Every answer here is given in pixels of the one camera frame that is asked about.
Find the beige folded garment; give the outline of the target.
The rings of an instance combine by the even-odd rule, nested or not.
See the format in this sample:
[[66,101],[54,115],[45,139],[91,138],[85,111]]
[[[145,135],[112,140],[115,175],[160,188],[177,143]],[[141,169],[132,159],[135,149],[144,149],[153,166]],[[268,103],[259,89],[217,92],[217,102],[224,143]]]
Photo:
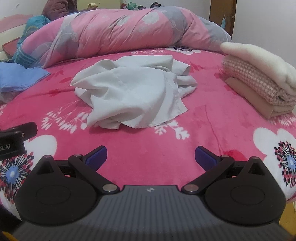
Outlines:
[[292,113],[293,105],[273,105],[268,103],[262,96],[239,79],[229,77],[225,82],[240,96],[244,97],[266,119],[278,115]]

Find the pink floral bed blanket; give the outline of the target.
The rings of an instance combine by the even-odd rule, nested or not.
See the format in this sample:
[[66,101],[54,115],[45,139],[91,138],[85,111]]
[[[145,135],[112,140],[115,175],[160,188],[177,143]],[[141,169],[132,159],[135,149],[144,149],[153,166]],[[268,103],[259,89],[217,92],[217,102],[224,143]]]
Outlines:
[[101,57],[49,68],[49,76],[1,106],[1,129],[31,121],[38,127],[37,135],[25,142],[25,155],[1,162],[3,208],[16,213],[15,194],[42,156],[64,160],[100,145],[108,155],[99,173],[118,186],[183,186],[203,173],[194,157],[195,148],[203,146],[242,161],[260,157],[287,200],[295,200],[295,115],[265,119],[226,84],[221,54],[154,49],[132,55],[171,55],[190,65],[198,86],[183,99],[187,112],[151,128],[90,128],[91,108],[70,83]]

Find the pink white headboard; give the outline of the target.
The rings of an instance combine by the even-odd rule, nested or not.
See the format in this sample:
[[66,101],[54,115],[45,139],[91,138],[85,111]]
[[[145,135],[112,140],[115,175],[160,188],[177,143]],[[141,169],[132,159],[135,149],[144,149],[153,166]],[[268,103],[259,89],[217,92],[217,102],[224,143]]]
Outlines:
[[12,15],[1,19],[1,60],[10,59],[2,48],[2,45],[16,38],[20,38],[29,18],[33,15]]

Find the brown wooden door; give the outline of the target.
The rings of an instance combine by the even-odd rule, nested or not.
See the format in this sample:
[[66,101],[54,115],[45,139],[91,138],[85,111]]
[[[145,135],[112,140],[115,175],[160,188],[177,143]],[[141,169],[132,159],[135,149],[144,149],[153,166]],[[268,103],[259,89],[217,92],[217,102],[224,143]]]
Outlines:
[[222,27],[231,37],[233,34],[236,0],[211,0],[209,21]]

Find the cream folded fleece garment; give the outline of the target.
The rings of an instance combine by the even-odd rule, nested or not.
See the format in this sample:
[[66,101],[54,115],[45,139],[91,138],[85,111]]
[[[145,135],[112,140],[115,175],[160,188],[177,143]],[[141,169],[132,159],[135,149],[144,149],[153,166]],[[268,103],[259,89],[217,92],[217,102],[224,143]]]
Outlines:
[[225,54],[250,63],[284,89],[287,94],[295,96],[295,68],[280,56],[252,44],[224,42],[220,48]]

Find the red pillow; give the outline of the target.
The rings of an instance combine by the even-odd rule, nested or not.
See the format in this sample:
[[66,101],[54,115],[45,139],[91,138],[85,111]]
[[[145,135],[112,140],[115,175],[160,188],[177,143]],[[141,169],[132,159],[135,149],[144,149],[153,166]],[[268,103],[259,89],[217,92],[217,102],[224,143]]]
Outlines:
[[13,39],[5,44],[2,45],[3,51],[8,56],[13,56],[17,50],[17,43],[20,38]]

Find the blue cloth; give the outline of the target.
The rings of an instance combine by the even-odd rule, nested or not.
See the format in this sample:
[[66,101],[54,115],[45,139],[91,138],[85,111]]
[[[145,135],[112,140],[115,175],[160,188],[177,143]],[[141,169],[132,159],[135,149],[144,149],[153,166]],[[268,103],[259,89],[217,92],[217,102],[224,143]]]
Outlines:
[[20,64],[1,62],[1,93],[24,91],[49,75],[42,68],[25,68]]

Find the person in purple jacket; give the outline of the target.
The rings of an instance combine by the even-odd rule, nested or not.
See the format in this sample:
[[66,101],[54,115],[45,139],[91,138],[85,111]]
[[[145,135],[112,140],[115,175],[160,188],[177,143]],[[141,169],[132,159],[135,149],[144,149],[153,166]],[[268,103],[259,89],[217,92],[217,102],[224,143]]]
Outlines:
[[77,1],[48,0],[43,8],[42,15],[50,21],[54,21],[77,11]]

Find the pink grey rolled duvet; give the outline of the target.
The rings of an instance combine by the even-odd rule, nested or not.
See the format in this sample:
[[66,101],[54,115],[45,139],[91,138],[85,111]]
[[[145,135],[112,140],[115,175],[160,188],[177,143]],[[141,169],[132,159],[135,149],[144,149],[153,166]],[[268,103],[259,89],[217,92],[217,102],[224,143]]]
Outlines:
[[25,68],[138,49],[181,46],[220,52],[230,35],[179,6],[132,11],[96,9],[54,20],[27,37],[13,61]]

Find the white shirt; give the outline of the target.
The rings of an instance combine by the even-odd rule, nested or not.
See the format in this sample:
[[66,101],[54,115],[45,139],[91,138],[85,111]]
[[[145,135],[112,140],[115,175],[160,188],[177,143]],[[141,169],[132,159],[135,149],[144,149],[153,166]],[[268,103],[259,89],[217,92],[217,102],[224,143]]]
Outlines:
[[78,72],[70,85],[92,111],[88,126],[148,128],[187,111],[182,98],[197,88],[190,66],[171,55],[101,60]]

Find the teal blue blanket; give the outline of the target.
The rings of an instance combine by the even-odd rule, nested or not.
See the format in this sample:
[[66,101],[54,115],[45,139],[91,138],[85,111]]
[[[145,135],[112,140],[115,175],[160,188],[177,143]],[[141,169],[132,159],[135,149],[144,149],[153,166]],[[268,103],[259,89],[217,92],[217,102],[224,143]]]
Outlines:
[[13,61],[17,64],[28,68],[34,63],[35,59],[30,57],[28,54],[25,54],[21,48],[22,43],[29,37],[31,34],[36,32],[37,30],[44,27],[46,24],[50,23],[51,21],[45,16],[33,16],[29,18],[25,25],[25,29],[23,31],[22,36],[17,42],[16,52],[13,55]]

